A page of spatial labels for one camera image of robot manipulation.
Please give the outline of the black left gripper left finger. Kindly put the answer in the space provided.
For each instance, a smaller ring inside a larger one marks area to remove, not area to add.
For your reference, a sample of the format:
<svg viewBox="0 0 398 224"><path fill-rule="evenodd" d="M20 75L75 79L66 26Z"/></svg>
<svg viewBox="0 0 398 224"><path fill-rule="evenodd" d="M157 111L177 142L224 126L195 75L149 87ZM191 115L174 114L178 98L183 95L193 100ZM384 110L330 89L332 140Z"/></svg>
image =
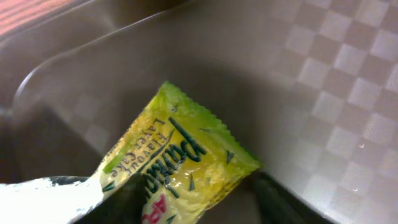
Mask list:
<svg viewBox="0 0 398 224"><path fill-rule="evenodd" d="M145 191L146 178L134 175L91 211L82 215L75 215L74 224L89 223L140 223L144 204L146 203Z"/></svg>

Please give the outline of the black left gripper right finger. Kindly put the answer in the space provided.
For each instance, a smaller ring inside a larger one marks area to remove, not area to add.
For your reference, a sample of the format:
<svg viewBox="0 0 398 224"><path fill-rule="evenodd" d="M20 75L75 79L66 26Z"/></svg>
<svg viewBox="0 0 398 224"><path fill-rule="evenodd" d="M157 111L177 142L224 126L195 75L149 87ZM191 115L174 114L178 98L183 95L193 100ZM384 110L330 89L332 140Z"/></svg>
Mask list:
<svg viewBox="0 0 398 224"><path fill-rule="evenodd" d="M332 224L333 222L303 203L265 172L251 182L261 222L266 224Z"/></svg>

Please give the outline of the foil wrapper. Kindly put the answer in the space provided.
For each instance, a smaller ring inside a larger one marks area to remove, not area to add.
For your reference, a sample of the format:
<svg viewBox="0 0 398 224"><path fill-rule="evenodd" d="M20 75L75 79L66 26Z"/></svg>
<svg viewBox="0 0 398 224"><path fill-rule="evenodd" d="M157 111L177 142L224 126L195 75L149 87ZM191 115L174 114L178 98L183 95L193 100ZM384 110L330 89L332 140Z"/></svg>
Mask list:
<svg viewBox="0 0 398 224"><path fill-rule="evenodd" d="M1 222L72 223L142 175L140 223L196 223L259 166L221 120L164 83L92 176L2 184Z"/></svg>

